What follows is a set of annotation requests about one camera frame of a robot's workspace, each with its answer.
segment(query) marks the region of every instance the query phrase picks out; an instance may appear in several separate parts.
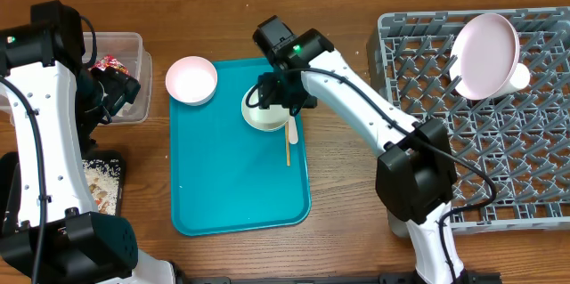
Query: white bowl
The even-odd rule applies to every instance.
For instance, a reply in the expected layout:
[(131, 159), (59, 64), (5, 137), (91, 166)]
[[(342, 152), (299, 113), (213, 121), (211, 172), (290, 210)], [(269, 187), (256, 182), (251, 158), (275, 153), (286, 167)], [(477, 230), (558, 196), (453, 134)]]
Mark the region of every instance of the white bowl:
[(198, 106), (214, 96), (217, 71), (210, 61), (202, 57), (185, 57), (170, 66), (166, 84), (168, 93), (174, 99)]
[[(289, 121), (288, 109), (284, 109), (280, 105), (271, 105), (268, 110), (261, 110), (258, 107), (250, 108), (246, 105), (246, 98), (251, 88), (243, 95), (243, 99), (241, 100), (241, 115), (243, 115), (246, 122), (255, 129), (263, 132), (273, 132), (285, 126)], [(257, 90), (255, 90), (251, 98), (249, 98), (249, 104), (256, 104), (257, 102), (258, 96)]]

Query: clear plastic container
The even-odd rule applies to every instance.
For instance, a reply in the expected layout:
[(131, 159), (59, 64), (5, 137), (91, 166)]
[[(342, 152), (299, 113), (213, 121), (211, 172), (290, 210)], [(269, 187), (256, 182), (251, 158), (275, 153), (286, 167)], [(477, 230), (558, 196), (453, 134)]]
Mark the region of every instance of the clear plastic container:
[[(152, 58), (144, 51), (143, 39), (136, 33), (102, 32), (97, 35), (97, 60), (110, 54), (128, 69), (129, 74), (141, 83), (141, 91), (134, 104), (125, 106), (113, 117), (113, 124), (142, 123), (149, 116), (152, 94)], [(85, 55), (83, 62), (88, 62), (93, 49), (91, 33), (83, 33)], [(8, 99), (2, 96), (0, 88), (0, 110), (11, 113)]]

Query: plastic tray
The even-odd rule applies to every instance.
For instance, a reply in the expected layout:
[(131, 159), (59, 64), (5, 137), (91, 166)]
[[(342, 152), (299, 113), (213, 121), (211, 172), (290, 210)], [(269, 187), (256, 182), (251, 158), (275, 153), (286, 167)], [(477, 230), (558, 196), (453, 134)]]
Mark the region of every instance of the plastic tray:
[[(505, 16), (521, 41), (531, 83), (505, 98), (468, 101), (448, 71), (454, 38), (477, 15)], [(440, 118), (456, 156), (484, 169), (498, 198), (477, 214), (453, 217), (457, 233), (570, 229), (570, 10), (567, 7), (382, 15), (368, 43), (372, 87), (419, 120)], [(489, 196), (458, 166), (454, 206)]]
[[(113, 55), (125, 65), (130, 75), (141, 83), (141, 91), (134, 104), (125, 104), (113, 117), (112, 125), (142, 123), (149, 116), (152, 93), (152, 58), (144, 51), (143, 39), (136, 33), (100, 32), (96, 35), (97, 60), (107, 54)], [(91, 33), (85, 32), (83, 38), (85, 41), (83, 62), (87, 62), (91, 58), (93, 37)], [(2, 95), (0, 95), (0, 110), (12, 113), (8, 100)]]
[(272, 71), (265, 59), (215, 62), (214, 97), (201, 106), (170, 99), (172, 221), (184, 235), (255, 230), (302, 222), (311, 207), (305, 140), (285, 131), (257, 131), (241, 115), (241, 100)]

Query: pink plate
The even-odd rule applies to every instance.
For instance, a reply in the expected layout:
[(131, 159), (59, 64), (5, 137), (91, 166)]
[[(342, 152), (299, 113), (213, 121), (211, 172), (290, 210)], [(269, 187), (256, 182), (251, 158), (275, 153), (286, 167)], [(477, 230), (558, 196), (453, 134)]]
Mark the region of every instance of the pink plate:
[(461, 76), (455, 90), (470, 100), (497, 93), (513, 76), (519, 49), (518, 34), (504, 17), (496, 13), (475, 17), (453, 43), (452, 55), (458, 60), (450, 76)]
[(217, 86), (214, 65), (202, 57), (185, 57), (167, 73), (167, 90), (177, 101), (198, 106), (209, 101)]

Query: teal tray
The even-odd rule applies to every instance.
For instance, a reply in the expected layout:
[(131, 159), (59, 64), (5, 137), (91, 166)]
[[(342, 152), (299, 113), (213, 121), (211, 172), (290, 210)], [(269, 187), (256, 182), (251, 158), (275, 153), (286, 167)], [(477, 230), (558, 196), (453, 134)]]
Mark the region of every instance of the teal tray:
[(301, 223), (311, 209), (301, 117), (299, 143), (260, 132), (241, 115), (244, 93), (272, 71), (265, 59), (215, 62), (214, 97), (192, 107), (170, 99), (172, 221), (199, 236)]

